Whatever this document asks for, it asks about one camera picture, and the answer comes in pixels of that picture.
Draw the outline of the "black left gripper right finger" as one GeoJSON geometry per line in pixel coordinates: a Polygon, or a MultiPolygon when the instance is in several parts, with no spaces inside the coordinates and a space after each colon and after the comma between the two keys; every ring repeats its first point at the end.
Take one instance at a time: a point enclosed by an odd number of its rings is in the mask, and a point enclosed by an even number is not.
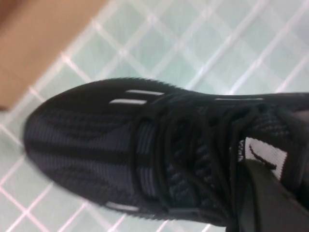
{"type": "Polygon", "coordinates": [[[309,137],[309,110],[296,110],[291,112],[293,133],[297,138],[309,137]]]}

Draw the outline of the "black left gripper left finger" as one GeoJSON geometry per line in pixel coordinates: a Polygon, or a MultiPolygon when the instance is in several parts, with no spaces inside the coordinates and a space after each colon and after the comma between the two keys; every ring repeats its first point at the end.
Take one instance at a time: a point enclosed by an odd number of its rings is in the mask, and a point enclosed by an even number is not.
{"type": "Polygon", "coordinates": [[[307,232],[309,212],[265,166],[248,160],[238,167],[241,232],[307,232]]]}

